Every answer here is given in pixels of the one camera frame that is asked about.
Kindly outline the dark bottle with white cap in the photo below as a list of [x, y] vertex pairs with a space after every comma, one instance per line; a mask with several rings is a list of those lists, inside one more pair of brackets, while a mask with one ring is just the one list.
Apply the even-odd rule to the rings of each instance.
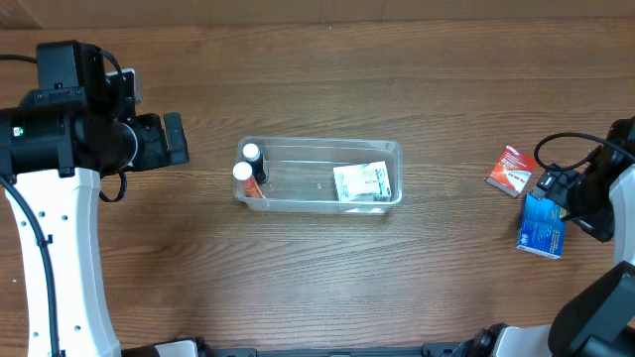
[[242, 149], [245, 161], [251, 166], [253, 176], [258, 184], [264, 184], [269, 175], [264, 154], [256, 144], [248, 143]]

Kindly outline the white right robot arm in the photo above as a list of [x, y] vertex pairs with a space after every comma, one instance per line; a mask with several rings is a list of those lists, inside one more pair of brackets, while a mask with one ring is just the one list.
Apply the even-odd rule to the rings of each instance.
[[611, 269], [563, 306], [549, 325], [505, 323], [446, 350], [452, 356], [631, 356], [634, 353], [634, 121], [615, 121], [576, 165], [544, 165], [531, 191], [600, 242], [613, 241]]

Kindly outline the small red and white item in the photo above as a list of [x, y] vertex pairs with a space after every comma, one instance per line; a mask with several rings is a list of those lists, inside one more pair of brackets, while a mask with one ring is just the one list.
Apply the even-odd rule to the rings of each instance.
[[532, 156], [506, 146], [485, 181], [517, 197], [523, 192], [536, 166]]

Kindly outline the white and blue box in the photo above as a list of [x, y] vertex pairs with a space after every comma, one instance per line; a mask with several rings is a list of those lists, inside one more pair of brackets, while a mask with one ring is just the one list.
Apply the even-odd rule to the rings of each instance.
[[384, 161], [335, 167], [333, 178], [339, 201], [389, 201], [391, 185]]

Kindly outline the orange tube with white cap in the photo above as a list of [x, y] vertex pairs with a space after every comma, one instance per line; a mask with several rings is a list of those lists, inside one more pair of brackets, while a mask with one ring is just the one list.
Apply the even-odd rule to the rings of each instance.
[[263, 198], [264, 195], [253, 175], [253, 168], [247, 162], [236, 163], [232, 174], [242, 185], [247, 196], [251, 198]]

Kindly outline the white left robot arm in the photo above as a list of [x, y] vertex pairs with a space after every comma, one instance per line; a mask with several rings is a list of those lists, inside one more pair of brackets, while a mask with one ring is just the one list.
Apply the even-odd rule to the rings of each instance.
[[122, 356], [98, 243], [105, 177], [189, 161], [178, 113], [139, 115], [136, 73], [98, 46], [40, 44], [39, 85], [1, 113], [1, 183], [21, 242], [32, 356]]

